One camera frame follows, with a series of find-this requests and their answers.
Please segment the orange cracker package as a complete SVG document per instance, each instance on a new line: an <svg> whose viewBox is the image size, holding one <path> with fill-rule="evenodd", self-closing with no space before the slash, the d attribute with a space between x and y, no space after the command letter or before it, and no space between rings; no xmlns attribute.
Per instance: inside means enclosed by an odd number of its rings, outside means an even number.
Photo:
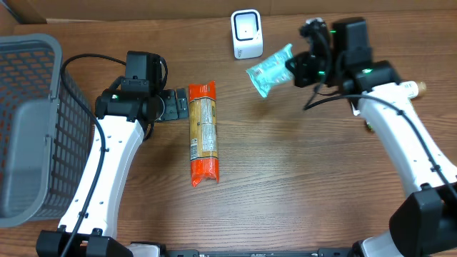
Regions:
<svg viewBox="0 0 457 257"><path fill-rule="evenodd" d="M216 84L189 85L191 184L205 179L219 182Z"/></svg>

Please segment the teal tissue pack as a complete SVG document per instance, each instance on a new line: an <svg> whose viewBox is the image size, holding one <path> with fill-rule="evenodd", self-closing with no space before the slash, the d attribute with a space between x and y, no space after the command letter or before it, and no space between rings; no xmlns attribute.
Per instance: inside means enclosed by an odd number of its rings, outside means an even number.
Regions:
<svg viewBox="0 0 457 257"><path fill-rule="evenodd" d="M292 46L292 44L285 45L261 63L246 70L252 84L263 98L268 96L273 87L287 83L294 78L286 68L286 62L293 57Z"/></svg>

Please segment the white cream tube gold cap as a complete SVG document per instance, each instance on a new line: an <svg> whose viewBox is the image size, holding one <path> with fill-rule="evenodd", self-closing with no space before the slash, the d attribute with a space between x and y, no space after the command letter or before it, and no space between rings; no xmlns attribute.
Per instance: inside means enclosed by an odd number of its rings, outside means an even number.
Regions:
<svg viewBox="0 0 457 257"><path fill-rule="evenodd" d="M412 99L418 98L426 91L424 82L406 81L400 84L389 83L374 86L371 91L364 91L363 95L371 96L387 102L403 111L410 119L418 117ZM367 121L390 120L398 116L399 111L389 105L382 104L373 99L359 99L357 106L351 104L353 114L363 117Z"/></svg>

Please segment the green yellow drink pouch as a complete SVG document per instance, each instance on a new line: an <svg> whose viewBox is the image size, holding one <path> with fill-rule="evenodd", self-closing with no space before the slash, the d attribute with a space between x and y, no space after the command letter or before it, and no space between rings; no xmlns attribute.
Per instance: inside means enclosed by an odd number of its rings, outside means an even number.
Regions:
<svg viewBox="0 0 457 257"><path fill-rule="evenodd" d="M373 127L369 122L366 122L366 130L370 133L374 133Z"/></svg>

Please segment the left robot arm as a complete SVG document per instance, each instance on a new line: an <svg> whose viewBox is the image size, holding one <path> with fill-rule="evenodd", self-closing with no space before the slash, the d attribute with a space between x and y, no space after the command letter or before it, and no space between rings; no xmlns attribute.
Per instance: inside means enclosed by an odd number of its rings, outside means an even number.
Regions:
<svg viewBox="0 0 457 257"><path fill-rule="evenodd" d="M139 146L167 120L165 58L129 51L126 70L96 99L94 139L79 186L56 231L42 231L39 256L165 256L157 243L116 240L121 198Z"/></svg>

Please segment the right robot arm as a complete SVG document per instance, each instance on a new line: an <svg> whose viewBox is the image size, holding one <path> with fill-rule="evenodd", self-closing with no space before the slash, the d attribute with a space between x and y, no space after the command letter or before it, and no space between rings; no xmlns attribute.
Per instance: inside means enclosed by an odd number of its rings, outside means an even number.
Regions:
<svg viewBox="0 0 457 257"><path fill-rule="evenodd" d="M406 195L388 230L353 244L350 256L430 256L456 247L456 167L436 145L412 99L421 90L388 61L374 61L366 20L328 26L309 19L300 35L308 51L286 62L297 87L313 86L305 105L345 99L378 136Z"/></svg>

